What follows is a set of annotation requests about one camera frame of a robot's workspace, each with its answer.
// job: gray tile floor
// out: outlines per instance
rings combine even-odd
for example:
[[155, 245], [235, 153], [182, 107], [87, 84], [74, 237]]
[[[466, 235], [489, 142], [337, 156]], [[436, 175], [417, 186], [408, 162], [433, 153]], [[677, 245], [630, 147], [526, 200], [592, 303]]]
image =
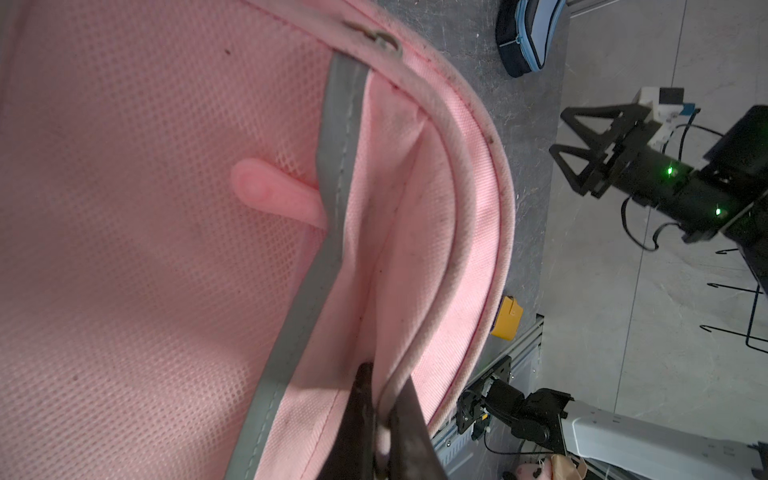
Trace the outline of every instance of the gray tile floor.
[[[768, 103], [768, 2], [622, 0], [571, 20], [563, 107], [626, 103], [640, 87], [668, 85], [684, 87], [702, 108], [697, 123], [719, 131]], [[689, 132], [684, 161], [699, 167], [715, 140]], [[564, 125], [558, 142], [575, 142]], [[675, 137], [667, 153], [677, 148]], [[752, 296], [707, 286], [755, 287], [738, 254], [714, 254], [733, 244], [684, 245], [670, 229], [659, 251], [641, 252], [621, 228], [623, 199], [617, 190], [579, 197], [555, 169], [540, 386], [700, 435], [768, 440], [768, 354], [699, 328], [746, 330]], [[629, 207], [630, 230], [647, 241], [664, 221]], [[768, 337], [765, 298], [754, 334]]]

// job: dark gray tabletop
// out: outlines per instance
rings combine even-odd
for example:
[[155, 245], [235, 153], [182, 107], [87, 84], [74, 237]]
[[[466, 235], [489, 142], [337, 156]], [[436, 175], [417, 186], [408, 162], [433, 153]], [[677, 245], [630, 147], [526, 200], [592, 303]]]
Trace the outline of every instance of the dark gray tabletop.
[[[505, 294], [525, 309], [524, 332], [535, 322], [538, 281], [560, 114], [568, 41], [568, 15], [560, 17], [544, 69], [512, 78], [494, 41], [498, 0], [378, 0], [394, 16], [430, 41], [464, 75], [491, 113], [515, 182], [515, 246]], [[477, 369], [484, 369], [509, 342], [490, 336]]]

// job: pink plastic handle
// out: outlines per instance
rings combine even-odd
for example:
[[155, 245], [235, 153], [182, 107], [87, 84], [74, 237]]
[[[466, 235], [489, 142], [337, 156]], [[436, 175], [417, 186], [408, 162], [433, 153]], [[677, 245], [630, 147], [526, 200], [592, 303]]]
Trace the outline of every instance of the pink plastic handle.
[[320, 192], [266, 161], [241, 160], [232, 167], [230, 179], [235, 195], [248, 207], [328, 230]]

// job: blue pouch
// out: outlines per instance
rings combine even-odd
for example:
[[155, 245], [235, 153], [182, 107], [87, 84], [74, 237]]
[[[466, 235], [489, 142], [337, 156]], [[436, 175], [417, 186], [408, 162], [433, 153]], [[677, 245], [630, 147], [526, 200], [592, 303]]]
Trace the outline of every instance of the blue pouch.
[[496, 45], [507, 73], [517, 78], [544, 67], [565, 0], [502, 0]]

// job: pink bag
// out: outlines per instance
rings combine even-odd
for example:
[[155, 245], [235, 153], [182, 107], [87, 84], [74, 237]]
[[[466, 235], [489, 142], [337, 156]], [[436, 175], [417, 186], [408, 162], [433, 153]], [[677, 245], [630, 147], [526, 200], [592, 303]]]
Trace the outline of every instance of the pink bag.
[[0, 478], [315, 478], [363, 362], [447, 419], [514, 194], [382, 9], [20, 2], [0, 121]]

